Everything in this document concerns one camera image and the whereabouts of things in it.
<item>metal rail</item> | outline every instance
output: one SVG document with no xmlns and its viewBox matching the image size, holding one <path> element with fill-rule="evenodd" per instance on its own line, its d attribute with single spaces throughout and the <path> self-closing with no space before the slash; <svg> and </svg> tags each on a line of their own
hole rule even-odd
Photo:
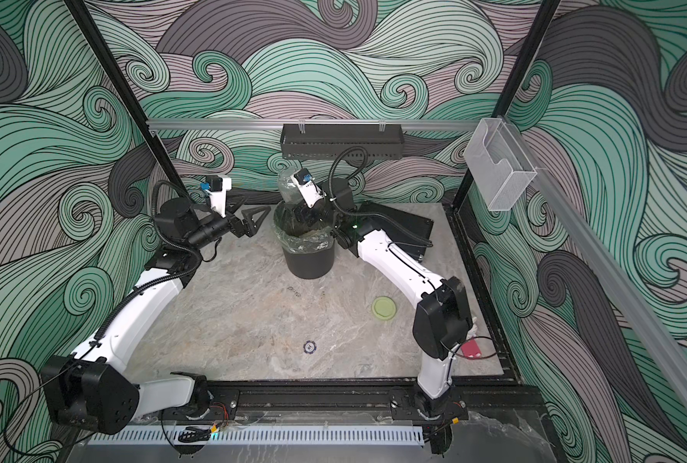
<svg viewBox="0 0 687 463">
<path fill-rule="evenodd" d="M 148 128 L 159 130 L 282 130 L 284 124 L 374 124 L 383 127 L 398 124 L 403 130 L 440 132 L 471 132 L 479 119 L 455 121 L 448 119 L 246 119 L 246 118 L 157 118 L 148 119 Z"/>
</svg>

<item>cable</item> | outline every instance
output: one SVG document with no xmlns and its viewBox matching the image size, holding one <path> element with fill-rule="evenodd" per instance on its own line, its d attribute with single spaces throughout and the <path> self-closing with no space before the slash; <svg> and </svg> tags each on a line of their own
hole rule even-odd
<svg viewBox="0 0 687 463">
<path fill-rule="evenodd" d="M 75 368 L 76 366 L 78 366 L 78 361 L 81 360 L 81 359 L 83 359 L 84 357 L 88 356 L 89 353 L 91 353 L 91 351 L 94 350 L 94 347 L 95 347 L 95 346 L 89 347 L 89 350 L 87 350 L 86 353 L 83 354 L 81 357 L 77 358 L 77 359 L 76 359 L 76 362 L 74 362 L 73 365 L 71 365 L 70 367 L 66 368 L 65 370 L 59 372 L 57 375 L 53 376 L 51 379 L 49 379 L 49 380 L 43 382 L 40 386 L 34 388 L 32 392 L 30 392 L 29 394 L 25 395 L 24 398 L 23 398 L 22 400 L 20 400 L 20 402 L 17 404 L 17 406 L 14 407 L 14 409 L 12 410 L 12 414 L 9 416 L 9 419 L 6 420 L 6 425 L 4 425 L 4 430 L 3 430 L 2 433 L 1 433 L 1 435 L 2 435 L 2 437 L 3 437 L 3 439 L 4 439 L 4 444 L 6 444 L 6 447 L 8 447 L 12 452 L 16 453 L 17 455 L 21 455 L 21 456 L 48 456 L 48 455 L 51 455 L 52 453 L 60 452 L 60 451 L 63 450 L 63 449 L 71 448 L 71 447 L 75 446 L 76 444 L 79 444 L 80 442 L 83 442 L 83 441 L 87 440 L 89 437 L 91 437 L 91 436 L 93 436 L 94 434 L 97 433 L 96 431 L 94 431 L 94 432 L 92 432 L 91 434 L 89 434 L 89 435 L 87 435 L 87 436 L 84 436 L 84 437 L 82 437 L 81 439 L 77 440 L 76 442 L 73 442 L 72 444 L 64 445 L 64 446 L 62 446 L 62 447 L 59 448 L 59 449 L 53 449 L 53 450 L 50 450 L 50 451 L 48 451 L 48 452 L 43 452 L 43 453 L 23 452 L 22 450 L 16 449 L 15 446 L 14 446 L 14 444 L 12 444 L 12 443 L 9 441 L 9 439 L 7 439 L 7 437 L 6 437 L 6 431 L 7 431 L 8 428 L 9 428 L 9 424 L 12 422 L 12 418 L 14 418 L 15 412 L 17 412 L 17 409 L 18 409 L 19 407 L 21 407 L 22 404 L 23 404 L 27 399 L 29 399 L 30 397 L 32 397 L 32 394 L 38 392 L 40 389 L 42 389 L 43 387 L 45 387 L 45 385 L 49 384 L 51 381 L 54 381 L 55 379 L 57 379 L 57 378 L 60 377 L 61 375 L 65 374 L 65 373 L 68 373 L 68 372 L 71 371 L 73 368 Z"/>
<path fill-rule="evenodd" d="M 359 175 L 361 173 L 361 171 L 364 170 L 364 167 L 366 167 L 366 163 L 368 161 L 367 158 L 369 156 L 369 153 L 363 147 L 354 147 L 354 148 L 360 148 L 361 149 L 362 154 L 364 154 L 364 159 L 362 159 L 361 164 L 359 164 L 356 167 L 356 171 L 354 171 L 351 175 L 346 177 L 346 183 L 348 183 L 349 180 L 351 180 L 354 177 L 356 177 L 357 175 Z"/>
<path fill-rule="evenodd" d="M 457 348 L 455 350 L 451 350 L 450 348 L 446 347 L 446 345 L 443 343 L 443 341 L 441 341 L 441 346 L 446 347 L 446 349 L 453 354 L 453 356 L 451 356 L 451 360 L 449 360 L 449 369 L 446 371 L 446 378 L 449 378 L 449 375 L 451 374 L 451 364 L 454 363 L 454 357 L 465 358 L 467 360 L 487 360 L 488 358 L 492 358 L 492 357 L 495 357 L 497 355 L 497 350 L 495 352 L 491 353 L 490 355 L 488 355 L 487 357 L 467 357 L 467 356 L 463 356 L 460 353 L 458 353 L 459 349 L 461 349 L 462 346 L 464 346 L 464 344 L 466 344 L 468 341 L 471 341 L 472 339 L 489 339 L 490 341 L 493 342 L 493 345 L 495 345 L 495 341 L 493 341 L 493 339 L 489 336 L 473 336 L 469 339 L 465 339 L 464 342 L 459 343 L 459 345 L 457 346 Z"/>
<path fill-rule="evenodd" d="M 163 437 L 165 437 L 165 439 L 168 441 L 169 445 L 171 445 L 171 447 L 174 450 L 176 450 L 176 453 L 179 454 L 179 457 L 181 457 L 182 456 L 181 451 L 176 447 L 176 445 L 173 443 L 173 441 L 171 439 L 169 439 L 169 434 L 166 433 L 165 426 L 163 426 L 163 412 L 164 411 L 165 410 L 160 411 L 160 415 L 158 416 L 158 421 L 160 421 L 160 430 L 163 431 Z"/>
<path fill-rule="evenodd" d="M 202 262 L 212 262 L 212 261 L 214 261 L 215 257 L 218 257 L 218 244 L 219 244 L 221 239 L 223 239 L 223 238 L 219 237 L 218 240 L 216 242 L 214 242 L 214 254 L 212 254 L 212 257 L 210 257 L 209 260 L 205 260 L 204 258 L 202 258 Z"/>
<path fill-rule="evenodd" d="M 495 352 L 491 353 L 490 355 L 486 356 L 486 357 L 467 357 L 467 356 L 463 356 L 462 354 L 458 353 L 459 349 L 461 349 L 464 344 L 471 341 L 472 339 L 489 339 L 490 341 L 493 342 L 493 345 L 495 345 L 495 341 L 493 341 L 493 339 L 489 336 L 473 336 L 469 339 L 466 339 L 463 343 L 459 344 L 456 351 L 453 351 L 453 350 L 449 349 L 448 347 L 446 347 L 446 345 L 444 345 L 443 341 L 441 341 L 441 345 L 443 347 L 446 347 L 446 349 L 449 349 L 449 352 L 451 352 L 455 356 L 457 356 L 459 358 L 464 358 L 466 360 L 487 360 L 488 358 L 492 358 L 492 357 L 495 357 L 497 355 L 497 350 Z"/>
<path fill-rule="evenodd" d="M 333 204 L 333 207 L 341 214 L 344 216 L 349 216 L 349 217 L 378 217 L 383 220 L 388 221 L 390 224 L 392 224 L 393 227 L 397 228 L 400 232 L 405 234 L 408 238 L 413 239 L 419 243 L 422 243 L 426 247 L 432 247 L 434 244 L 431 242 L 429 239 L 422 238 L 412 231 L 408 230 L 404 226 L 402 226 L 398 221 L 394 220 L 394 218 L 390 216 L 386 216 L 385 214 L 378 213 L 378 212 L 351 212 L 348 210 L 344 210 L 338 205 L 338 201 L 335 198 L 334 195 L 334 190 L 333 190 L 333 175 L 335 174 L 336 167 L 338 167 L 338 164 L 343 160 L 343 157 L 346 156 L 347 154 L 351 153 L 354 150 L 361 150 L 362 153 L 364 154 L 364 160 L 362 164 L 357 167 L 357 171 L 360 172 L 360 169 L 363 169 L 363 166 L 366 165 L 366 161 L 368 159 L 368 153 L 367 151 L 361 147 L 361 146 L 353 146 L 345 149 L 342 151 L 338 156 L 336 156 L 336 159 L 333 161 L 333 164 L 331 165 L 331 170 L 328 174 L 328 190 L 330 191 L 331 194 L 331 203 Z"/>
<path fill-rule="evenodd" d="M 392 253 L 395 257 L 397 257 L 397 260 L 399 260 L 400 262 L 402 262 L 403 265 L 405 265 L 407 268 L 409 268 L 409 269 L 412 270 L 413 272 L 417 273 L 422 279 L 424 279 L 425 281 L 427 281 L 427 282 L 431 285 L 431 287 L 434 289 L 434 295 L 436 296 L 436 301 L 441 302 L 441 301 L 438 300 L 438 292 L 436 292 L 436 287 L 434 286 L 433 283 L 431 283 L 431 280 L 428 279 L 428 278 L 426 278 L 426 277 L 425 277 L 421 272 L 419 272 L 418 270 L 416 270 L 416 269 L 414 269 L 413 267 L 411 267 L 410 265 L 408 265 L 407 262 L 405 262 L 403 259 L 401 259 L 399 255 L 397 255 L 396 253 L 394 253 L 393 251 L 391 251 L 390 248 L 389 248 L 389 247 L 392 246 L 392 245 L 407 245 L 407 244 L 408 244 L 408 243 L 390 242 L 390 243 L 387 245 L 387 250 L 388 250 L 390 253 Z"/>
<path fill-rule="evenodd" d="M 174 190 L 178 190 L 178 187 L 174 184 L 172 184 L 170 181 L 167 180 L 160 180 L 156 182 L 155 186 L 153 187 L 153 195 L 151 196 L 151 218 L 155 217 L 156 211 L 158 209 L 157 206 L 157 201 L 158 201 L 158 190 L 163 185 L 171 185 L 171 187 Z M 193 255 L 196 259 L 194 260 L 194 264 L 187 270 L 184 270 L 179 273 L 174 273 L 173 275 L 165 275 L 161 276 L 160 278 L 156 278 L 155 280 L 151 280 L 150 282 L 147 282 L 139 287 L 136 287 L 133 289 L 132 292 L 130 292 L 128 295 L 122 298 L 122 300 L 115 306 L 115 308 L 107 315 L 107 318 L 102 322 L 102 324 L 99 326 L 99 329 L 97 329 L 97 333 L 94 335 L 94 341 L 91 341 L 93 345 L 98 345 L 99 340 L 104 338 L 104 335 L 106 334 L 107 328 L 109 328 L 109 325 L 115 320 L 115 317 L 125 308 L 127 304 L 130 303 L 133 299 L 138 297 L 143 291 L 147 290 L 150 287 L 155 286 L 156 284 L 161 284 L 165 282 L 170 282 L 173 279 L 177 278 L 182 278 L 184 276 L 190 275 L 191 273 L 194 273 L 197 271 L 197 269 L 200 267 L 200 264 L 202 264 L 202 254 L 200 252 L 192 247 L 187 247 L 184 245 L 179 245 L 178 243 L 174 243 L 171 241 L 170 238 L 166 237 L 163 232 L 160 230 L 160 227 L 156 225 L 155 220 L 153 221 L 153 225 L 155 227 L 156 233 L 158 236 L 163 240 L 164 243 L 171 247 L 175 247 L 178 250 L 185 251 L 191 255 Z"/>
</svg>

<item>round green coaster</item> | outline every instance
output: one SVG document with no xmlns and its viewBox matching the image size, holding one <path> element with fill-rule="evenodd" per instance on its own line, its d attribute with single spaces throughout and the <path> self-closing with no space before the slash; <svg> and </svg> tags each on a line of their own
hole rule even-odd
<svg viewBox="0 0 687 463">
<path fill-rule="evenodd" d="M 397 312 L 394 301 L 385 296 L 380 296 L 371 303 L 371 312 L 382 321 L 392 320 Z"/>
</svg>

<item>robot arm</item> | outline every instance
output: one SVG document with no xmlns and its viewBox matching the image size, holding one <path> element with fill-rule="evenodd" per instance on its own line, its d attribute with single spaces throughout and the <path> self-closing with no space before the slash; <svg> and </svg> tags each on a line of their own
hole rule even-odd
<svg viewBox="0 0 687 463">
<path fill-rule="evenodd" d="M 290 205 L 295 218 L 308 224 L 316 220 L 332 222 L 339 244 L 374 265 L 415 308 L 413 338 L 422 349 L 417 405 L 424 418 L 438 417 L 451 385 L 449 366 L 454 351 L 472 328 L 464 284 L 456 277 L 447 280 L 423 267 L 372 220 L 341 217 L 330 206 L 332 198 L 345 210 L 356 208 L 344 179 L 333 179 L 335 191 L 332 193 L 321 190 L 304 168 L 294 173 L 290 180 L 297 185 L 303 198 L 299 204 Z"/>
<path fill-rule="evenodd" d="M 237 237 L 254 236 L 271 210 L 269 206 L 246 209 L 243 219 L 237 218 L 235 211 L 242 202 L 226 211 L 229 178 L 209 176 L 202 186 L 208 194 L 206 204 L 170 199 L 154 217 L 161 232 L 184 247 L 198 250 L 228 232 Z M 208 215 L 200 219 L 195 210 Z M 254 219 L 258 213 L 263 215 Z M 186 273 L 196 264 L 192 259 L 195 257 L 171 246 L 161 247 L 145 265 L 133 291 L 161 277 Z M 190 416 L 207 410 L 206 378 L 201 375 L 175 372 L 170 379 L 144 384 L 131 384 L 122 375 L 140 339 L 190 279 L 189 275 L 147 287 L 116 314 L 102 337 L 97 338 L 95 332 L 68 357 L 52 356 L 48 360 L 41 377 L 54 423 L 114 434 L 134 416 L 168 407 L 187 406 Z"/>
</svg>

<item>plastic bag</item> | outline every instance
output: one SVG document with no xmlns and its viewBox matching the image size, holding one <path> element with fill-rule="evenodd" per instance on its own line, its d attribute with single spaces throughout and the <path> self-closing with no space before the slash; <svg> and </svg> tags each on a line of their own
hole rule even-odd
<svg viewBox="0 0 687 463">
<path fill-rule="evenodd" d="M 335 239 L 330 225 L 315 222 L 307 227 L 295 220 L 284 201 L 274 209 L 274 232 L 285 251 L 291 254 L 311 254 L 333 247 Z"/>
</svg>

